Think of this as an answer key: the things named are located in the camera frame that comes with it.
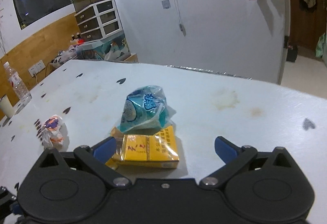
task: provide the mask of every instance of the white table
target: white table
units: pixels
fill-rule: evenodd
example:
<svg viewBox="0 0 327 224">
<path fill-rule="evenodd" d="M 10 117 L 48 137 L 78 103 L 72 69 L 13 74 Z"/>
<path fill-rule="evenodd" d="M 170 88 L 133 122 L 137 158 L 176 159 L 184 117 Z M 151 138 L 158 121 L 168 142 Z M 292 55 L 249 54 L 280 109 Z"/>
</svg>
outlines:
<svg viewBox="0 0 327 224">
<path fill-rule="evenodd" d="M 123 84 L 117 80 L 126 78 Z M 120 119 L 126 96 L 138 87 L 163 87 L 167 103 L 176 110 L 180 162 L 176 170 L 124 168 L 130 177 L 195 178 L 224 165 L 214 151 L 222 135 L 238 146 L 258 151 L 286 147 L 315 190 L 308 220 L 327 219 L 327 100 L 274 84 L 148 64 L 71 60 L 31 91 L 33 99 L 0 128 L 0 185 L 16 193 L 43 151 L 34 122 L 62 116 L 68 128 L 68 151 L 92 146 L 108 136 Z M 71 107 L 66 115 L 63 110 Z M 304 130 L 305 118 L 315 129 Z M 5 223 L 14 223 L 9 216 Z"/>
</svg>

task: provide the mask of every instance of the plastic water bottle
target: plastic water bottle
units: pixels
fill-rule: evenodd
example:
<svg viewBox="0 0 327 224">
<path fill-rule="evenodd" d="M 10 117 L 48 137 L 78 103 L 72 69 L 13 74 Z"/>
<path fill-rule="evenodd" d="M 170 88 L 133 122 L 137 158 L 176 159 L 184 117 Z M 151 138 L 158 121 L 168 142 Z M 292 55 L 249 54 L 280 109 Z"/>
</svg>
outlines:
<svg viewBox="0 0 327 224">
<path fill-rule="evenodd" d="M 30 94 L 29 90 L 25 86 L 22 79 L 19 77 L 17 71 L 9 66 L 9 63 L 6 62 L 3 65 L 8 82 L 12 86 L 12 89 L 16 93 L 17 97 L 21 100 L 21 102 L 26 105 L 32 99 L 32 95 Z"/>
</svg>

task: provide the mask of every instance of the screw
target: screw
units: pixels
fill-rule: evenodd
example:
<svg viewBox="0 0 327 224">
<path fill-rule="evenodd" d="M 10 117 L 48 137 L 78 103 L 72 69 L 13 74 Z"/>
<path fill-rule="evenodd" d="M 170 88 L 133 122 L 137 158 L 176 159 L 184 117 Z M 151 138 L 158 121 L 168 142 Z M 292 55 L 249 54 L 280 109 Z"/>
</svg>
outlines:
<svg viewBox="0 0 327 224">
<path fill-rule="evenodd" d="M 218 183 L 218 179 L 215 177 L 206 177 L 202 180 L 206 186 L 215 186 Z"/>
<path fill-rule="evenodd" d="M 163 183 L 161 185 L 161 187 L 164 188 L 164 189 L 168 189 L 170 187 L 170 184 L 169 183 Z"/>
<path fill-rule="evenodd" d="M 117 187 L 122 187 L 122 186 L 126 186 L 127 184 L 129 184 L 130 181 L 125 177 L 119 177 L 119 178 L 114 179 L 112 182 Z"/>
</svg>

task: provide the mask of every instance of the yellow cigarette pack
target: yellow cigarette pack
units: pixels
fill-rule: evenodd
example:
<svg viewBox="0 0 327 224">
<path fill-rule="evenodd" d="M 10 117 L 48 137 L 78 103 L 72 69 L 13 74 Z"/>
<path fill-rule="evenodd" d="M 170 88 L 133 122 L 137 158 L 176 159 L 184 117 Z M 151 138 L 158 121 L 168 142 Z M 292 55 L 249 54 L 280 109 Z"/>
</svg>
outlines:
<svg viewBox="0 0 327 224">
<path fill-rule="evenodd" d="M 154 135 L 125 135 L 114 127 L 111 136 L 117 141 L 112 159 L 118 164 L 177 167 L 179 157 L 172 125 Z"/>
</svg>

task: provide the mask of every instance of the wooden door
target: wooden door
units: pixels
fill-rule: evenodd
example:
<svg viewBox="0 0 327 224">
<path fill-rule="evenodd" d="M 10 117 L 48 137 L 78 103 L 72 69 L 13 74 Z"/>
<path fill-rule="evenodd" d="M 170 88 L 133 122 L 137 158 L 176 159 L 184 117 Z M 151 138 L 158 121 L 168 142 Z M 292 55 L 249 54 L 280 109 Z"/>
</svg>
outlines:
<svg viewBox="0 0 327 224">
<path fill-rule="evenodd" d="M 314 9 L 303 7 L 300 0 L 291 1 L 290 45 L 316 49 L 319 37 L 326 32 L 327 0 L 316 0 Z"/>
</svg>

